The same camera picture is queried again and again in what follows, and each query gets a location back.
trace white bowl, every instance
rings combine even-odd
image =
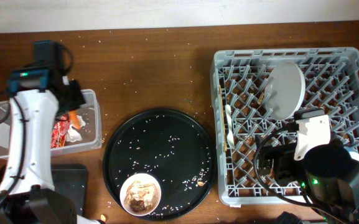
[[[129,207],[129,205],[125,204],[125,198],[127,195],[127,190],[128,187],[135,181],[141,181],[141,182],[147,182],[147,183],[153,183],[156,188],[157,188],[157,196],[159,197],[157,200],[157,203],[154,205],[154,207],[150,210],[147,211],[142,211],[142,212],[134,212],[131,210],[131,208]],[[123,186],[121,187],[121,190],[119,192],[119,201],[121,202],[121,205],[123,206],[123,208],[130,213],[131,215],[135,215],[135,216],[143,216],[143,215],[147,215],[150,214],[151,212],[153,212],[157,206],[160,203],[160,199],[161,199],[161,188],[160,188],[160,184],[159,182],[151,175],[149,174],[135,174],[132,175],[130,177],[128,177],[128,179],[125,180]]]

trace clear plastic container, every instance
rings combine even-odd
[[[69,154],[74,152],[89,151],[102,147],[102,126],[99,103],[93,90],[82,90],[85,104],[77,110],[77,115],[82,116],[86,125],[78,132],[82,136],[81,141],[66,142],[64,147],[51,149],[51,156]],[[0,102],[0,120],[4,117],[7,110],[7,101]],[[7,137],[0,137],[0,159],[7,159],[9,156],[9,117],[4,124],[0,124],[0,133]]]

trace round black tray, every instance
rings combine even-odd
[[[135,173],[153,175],[161,186],[161,201],[150,215],[140,218],[169,220],[190,212],[207,196],[216,161],[213,143],[196,120],[175,110],[149,110],[113,134],[103,158],[103,178],[122,207],[119,192],[124,181]]]

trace gray dish rack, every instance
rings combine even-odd
[[[210,69],[218,159],[218,191],[225,205],[285,203],[269,194],[253,176],[254,136],[265,136],[293,118],[276,121],[272,111],[258,108],[258,98],[272,69],[282,62],[298,64],[305,75],[302,109],[323,108],[331,130],[359,153],[359,51],[352,47],[321,49],[224,50],[214,55]],[[226,143],[223,106],[232,107],[235,148]],[[296,141],[295,133],[280,134],[273,146]],[[297,182],[279,186],[263,180],[277,193],[304,201]]]

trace wooden table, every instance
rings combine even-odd
[[[0,34],[0,91],[12,69],[32,61],[32,43],[45,39],[59,41],[73,52],[75,66],[70,78],[79,80],[82,88],[96,92],[106,140],[132,115],[157,107],[195,116],[215,139],[209,70],[217,50],[359,49],[359,22]],[[96,219],[105,214],[108,223],[146,223],[124,212],[108,193],[101,170],[104,150],[105,144],[101,149],[54,157],[52,163],[87,166],[90,173],[87,218]],[[5,163],[0,160],[0,167]],[[230,208],[219,201],[217,192],[215,185],[199,207],[168,223],[254,223],[255,220],[260,223],[275,219],[283,211],[305,220],[322,219],[311,209],[295,205]]]

